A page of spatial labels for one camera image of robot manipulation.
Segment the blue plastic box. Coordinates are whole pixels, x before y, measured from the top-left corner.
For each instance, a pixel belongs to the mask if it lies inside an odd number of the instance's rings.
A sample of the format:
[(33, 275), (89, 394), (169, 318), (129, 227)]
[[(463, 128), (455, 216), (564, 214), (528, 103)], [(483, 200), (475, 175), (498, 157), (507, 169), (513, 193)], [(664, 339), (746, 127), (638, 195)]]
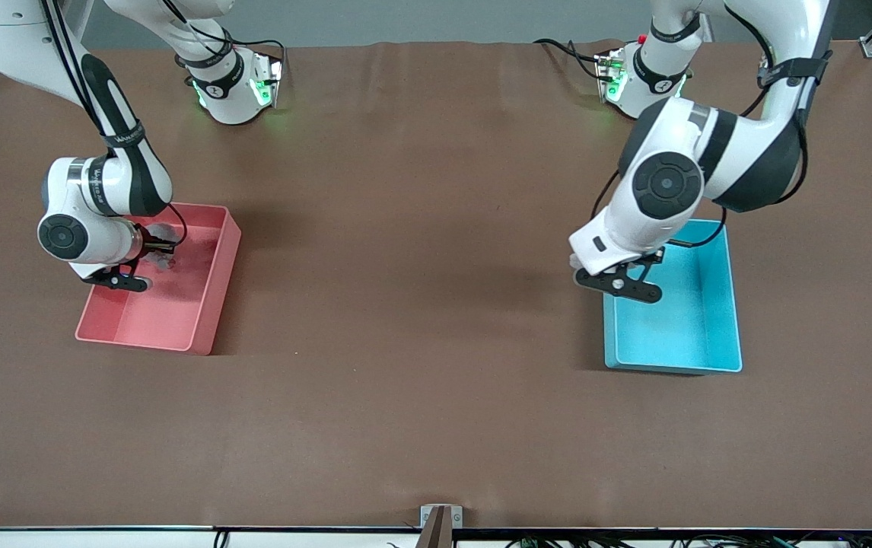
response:
[(604, 296), (604, 364), (611, 370), (669, 374), (738, 374), (741, 341), (729, 245), (719, 221), (693, 219), (666, 246), (648, 283), (662, 298), (641, 303)]

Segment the grey plush toy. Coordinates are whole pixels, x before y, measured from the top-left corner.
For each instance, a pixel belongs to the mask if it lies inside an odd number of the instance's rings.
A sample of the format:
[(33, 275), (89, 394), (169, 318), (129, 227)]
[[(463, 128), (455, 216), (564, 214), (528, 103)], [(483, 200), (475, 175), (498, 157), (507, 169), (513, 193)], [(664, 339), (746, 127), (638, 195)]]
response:
[[(151, 236), (172, 243), (178, 243), (178, 240), (180, 239), (177, 229), (168, 223), (151, 223), (147, 226), (147, 230)], [(145, 263), (154, 265), (159, 270), (168, 270), (172, 268), (175, 263), (172, 253), (161, 252), (161, 250), (146, 253), (146, 256), (144, 256), (142, 260), (144, 260)]]

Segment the pink plastic box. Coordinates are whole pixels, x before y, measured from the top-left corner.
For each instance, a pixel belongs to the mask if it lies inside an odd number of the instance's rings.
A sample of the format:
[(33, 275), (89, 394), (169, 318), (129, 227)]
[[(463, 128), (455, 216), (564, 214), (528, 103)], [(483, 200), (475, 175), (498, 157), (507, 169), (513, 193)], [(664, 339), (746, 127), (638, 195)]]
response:
[(221, 205), (179, 202), (189, 233), (171, 268), (140, 263), (137, 276), (151, 280), (144, 292), (95, 285), (75, 338), (206, 356), (210, 353), (230, 285), (242, 232)]

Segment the metal table edge bracket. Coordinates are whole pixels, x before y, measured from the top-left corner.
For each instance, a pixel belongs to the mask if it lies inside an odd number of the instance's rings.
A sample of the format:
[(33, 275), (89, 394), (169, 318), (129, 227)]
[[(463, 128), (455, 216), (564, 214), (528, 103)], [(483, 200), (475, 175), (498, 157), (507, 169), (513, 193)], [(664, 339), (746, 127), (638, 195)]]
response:
[(463, 528), (463, 506), (429, 504), (419, 509), (421, 533), (415, 548), (457, 548), (454, 531)]

